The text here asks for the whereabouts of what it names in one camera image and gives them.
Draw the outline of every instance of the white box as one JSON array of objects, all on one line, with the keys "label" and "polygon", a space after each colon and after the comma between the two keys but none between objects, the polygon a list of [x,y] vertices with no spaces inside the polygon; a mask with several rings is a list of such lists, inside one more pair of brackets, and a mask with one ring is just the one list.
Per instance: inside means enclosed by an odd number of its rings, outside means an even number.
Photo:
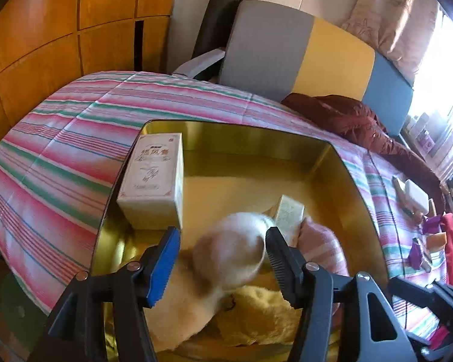
[{"label": "white box", "polygon": [[406,181],[404,188],[406,204],[413,212],[421,212],[426,215],[429,212],[429,197],[423,189],[410,179]]},{"label": "white box", "polygon": [[282,195],[277,206],[267,213],[273,218],[288,246],[297,246],[300,224],[304,219],[304,205],[293,198]]},{"label": "white box", "polygon": [[181,229],[183,169],[181,133],[139,137],[117,196],[133,228]]}]

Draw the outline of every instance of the gold metal tray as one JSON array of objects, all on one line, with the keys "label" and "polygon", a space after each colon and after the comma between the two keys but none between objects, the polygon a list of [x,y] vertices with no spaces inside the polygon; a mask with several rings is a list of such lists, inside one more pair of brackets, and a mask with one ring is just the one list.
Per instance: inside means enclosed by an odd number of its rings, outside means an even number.
[{"label": "gold metal tray", "polygon": [[[386,287],[387,270],[371,216],[329,143],[265,128],[171,120],[147,122],[139,135],[175,132],[182,133],[185,157],[182,249],[192,246],[222,217],[239,211],[267,211],[286,194],[302,202],[306,214],[336,234],[351,274],[369,272],[382,289]],[[141,254],[161,237],[158,231],[133,230],[116,204],[128,159],[101,222],[93,275],[114,272],[122,261]],[[269,287],[265,283],[272,279],[259,279],[256,284]],[[208,343],[208,336],[201,341]],[[277,345],[209,354],[198,349],[199,343],[180,347],[175,354],[159,353],[158,358],[160,362],[187,360],[181,354],[194,359],[279,361],[288,354],[288,349]]]}]

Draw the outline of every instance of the bed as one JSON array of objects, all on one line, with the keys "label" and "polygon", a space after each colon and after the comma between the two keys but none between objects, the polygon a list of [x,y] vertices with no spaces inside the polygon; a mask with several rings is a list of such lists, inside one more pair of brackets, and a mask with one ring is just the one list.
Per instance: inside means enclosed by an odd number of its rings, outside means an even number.
[{"label": "bed", "polygon": [[[66,284],[91,264],[111,187],[143,124],[194,119],[267,127],[329,141],[369,210],[389,277],[446,280],[440,254],[431,273],[407,265],[418,226],[396,200],[404,175],[364,148],[316,128],[277,102],[217,84],[145,72],[99,72],[64,86],[0,142],[0,250],[30,298],[49,312]],[[395,300],[402,325],[427,337],[430,311]]]}]

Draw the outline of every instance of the plush toy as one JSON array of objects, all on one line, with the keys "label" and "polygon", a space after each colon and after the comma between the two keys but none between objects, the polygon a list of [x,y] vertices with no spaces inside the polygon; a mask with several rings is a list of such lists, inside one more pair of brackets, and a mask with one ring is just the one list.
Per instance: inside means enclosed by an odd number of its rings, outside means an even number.
[{"label": "plush toy", "polygon": [[232,294],[232,304],[214,323],[228,346],[291,344],[302,310],[295,310],[280,291],[243,286]]},{"label": "plush toy", "polygon": [[[265,234],[272,225],[272,219],[262,214],[231,214],[206,231],[192,249],[180,251],[162,299],[144,309],[156,352],[173,350],[201,331],[222,299],[257,275],[266,255]],[[113,339],[108,343],[115,348]]]}]

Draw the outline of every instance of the white plush toy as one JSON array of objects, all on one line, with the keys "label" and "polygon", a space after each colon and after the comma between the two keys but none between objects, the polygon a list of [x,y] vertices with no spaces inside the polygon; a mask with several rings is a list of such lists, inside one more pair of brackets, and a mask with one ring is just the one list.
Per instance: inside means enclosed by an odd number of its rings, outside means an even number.
[{"label": "white plush toy", "polygon": [[262,264],[265,234],[274,226],[263,214],[237,212],[213,225],[193,248],[194,269],[224,290],[252,280]]}]

